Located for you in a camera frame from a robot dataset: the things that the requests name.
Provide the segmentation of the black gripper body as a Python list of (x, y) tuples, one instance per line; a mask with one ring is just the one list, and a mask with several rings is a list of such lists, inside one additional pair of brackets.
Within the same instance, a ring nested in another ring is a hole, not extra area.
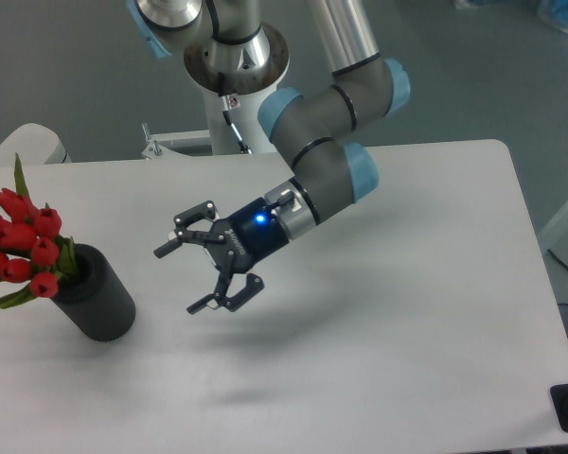
[(288, 236), (263, 198), (251, 201), (227, 218), (212, 224), (209, 232), (223, 244), (206, 244), (216, 268), (229, 265), (232, 273), (246, 273), (254, 265), (289, 243)]

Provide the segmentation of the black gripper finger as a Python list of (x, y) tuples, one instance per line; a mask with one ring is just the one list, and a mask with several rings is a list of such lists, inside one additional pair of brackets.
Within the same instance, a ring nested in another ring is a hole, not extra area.
[(200, 221), (214, 221), (217, 217), (217, 209), (213, 201), (204, 201), (186, 211), (179, 213), (173, 218), (174, 229), (169, 240), (153, 251), (157, 258), (163, 258), (174, 252), (183, 244), (206, 246), (208, 244), (222, 245), (225, 243), (224, 235), (207, 231), (190, 230), (189, 227)]
[(233, 275), (234, 273), (230, 271), (220, 271), (213, 292), (208, 293), (197, 302), (188, 306), (186, 311), (190, 315), (194, 315), (207, 307), (213, 310), (224, 307), (229, 312), (236, 312), (264, 289), (262, 278), (254, 273), (248, 272), (244, 274), (244, 287), (235, 295), (228, 296), (227, 291), (232, 282)]

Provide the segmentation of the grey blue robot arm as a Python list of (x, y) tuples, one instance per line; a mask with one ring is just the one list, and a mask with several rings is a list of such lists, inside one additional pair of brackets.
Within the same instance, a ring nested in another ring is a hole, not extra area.
[(305, 97), (281, 86), (286, 41), (256, 1), (130, 1), (127, 10), (154, 56), (181, 54), (204, 97), (203, 131), (147, 133), (146, 154), (207, 145), (216, 155), (277, 152), (292, 176), (228, 217), (212, 202), (176, 216), (157, 256), (183, 244), (204, 248), (218, 271), (214, 290), (190, 306), (236, 311), (263, 288), (257, 262), (374, 190), (376, 165), (359, 144), (339, 139), (404, 105), (410, 82), (383, 59), (359, 1), (307, 4), (333, 82)]

